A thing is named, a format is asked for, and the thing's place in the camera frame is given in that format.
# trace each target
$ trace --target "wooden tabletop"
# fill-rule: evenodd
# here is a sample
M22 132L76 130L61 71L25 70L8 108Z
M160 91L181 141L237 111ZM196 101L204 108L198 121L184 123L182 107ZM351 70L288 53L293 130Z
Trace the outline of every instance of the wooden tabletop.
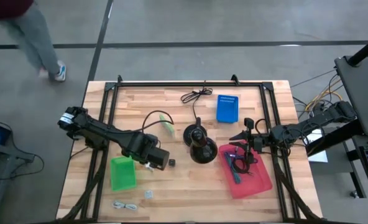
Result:
M282 124L297 123L297 114L292 100L288 81L273 81L275 97ZM86 91L83 107L88 108L89 115L98 118L105 82L90 82ZM195 123L192 102L183 104L180 97L198 87L125 87L119 88L114 125L119 129L137 129L141 127L145 116L153 110L163 110L172 115L175 122L174 137L162 127L154 125L146 132L158 136L162 148L170 152L170 158L176 160L176 167L166 167L164 171L151 172L136 162L137 187L132 190L113 192L109 161L121 156L121 149L111 143L108 164L105 173L103 196L99 212L99 222L261 222L281 221L277 188L271 156L263 154L262 159L271 178L273 188L244 199L232 199L225 176L217 157L209 164L197 164L192 161L189 147L183 142L183 131ZM216 102L218 95L235 95L239 97L239 122L234 124L216 121ZM271 122L274 125L270 97L267 94ZM106 119L108 120L108 101ZM264 118L260 91L256 87L214 87L213 94L202 96L195 106L197 116L208 131L208 137L216 141L218 146L228 143L228 139L240 133L245 126L243 120L250 117L254 121ZM148 123L159 120L153 114ZM260 123L260 131L265 124ZM84 142L74 144L72 153L84 148ZM91 157L91 149L76 155L69 163L57 218L66 215L85 190L86 178ZM321 216L320 204L316 194L310 165L304 147L293 146L289 157L293 181L311 210ZM153 199L145 199L146 190L153 191ZM287 207L290 200L285 191ZM94 193L90 200L90 211L93 209ZM112 203L119 200L123 203L137 205L136 211L116 209Z

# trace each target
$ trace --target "gray pants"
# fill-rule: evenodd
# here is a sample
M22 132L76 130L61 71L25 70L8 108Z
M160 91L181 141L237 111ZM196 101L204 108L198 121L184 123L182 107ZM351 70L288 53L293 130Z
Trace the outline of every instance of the gray pants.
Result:
M28 61L37 69L45 68L51 79L60 71L46 20L36 3L24 15L0 21L9 35L18 42Z

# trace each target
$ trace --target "red tray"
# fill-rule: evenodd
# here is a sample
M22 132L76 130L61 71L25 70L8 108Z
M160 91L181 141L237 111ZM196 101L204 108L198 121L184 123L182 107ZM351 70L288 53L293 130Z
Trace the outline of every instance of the red tray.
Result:
M219 147L219 158L220 163L224 169L224 173L226 174L227 183L233 198L243 198L246 196L254 195L257 193L264 192L266 190L270 190L272 188L272 183L270 180L270 176L265 169L263 160L258 153L254 152L252 149L252 153L254 158L257 159L257 163L251 164L251 168L249 171L253 173L253 175L249 174L239 174L241 178L241 183L236 184L234 181L234 177L232 176L231 168L228 166L227 160L224 157L225 152L230 152L231 154L235 153L236 146L232 146L230 144L223 145ZM238 150L238 154L243 156L243 149Z

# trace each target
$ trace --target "blue box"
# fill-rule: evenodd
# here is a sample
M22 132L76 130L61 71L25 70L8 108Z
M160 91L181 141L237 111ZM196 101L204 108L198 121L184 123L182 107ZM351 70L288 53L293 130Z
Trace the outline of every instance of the blue box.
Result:
M238 113L238 96L218 95L216 115L217 121L224 123L238 122Z

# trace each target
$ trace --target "green plastic container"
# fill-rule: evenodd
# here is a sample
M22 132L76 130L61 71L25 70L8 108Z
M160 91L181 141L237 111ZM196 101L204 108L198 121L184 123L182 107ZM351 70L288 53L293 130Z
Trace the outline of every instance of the green plastic container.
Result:
M111 188L113 191L132 189L137 186L136 167L131 157L111 159Z

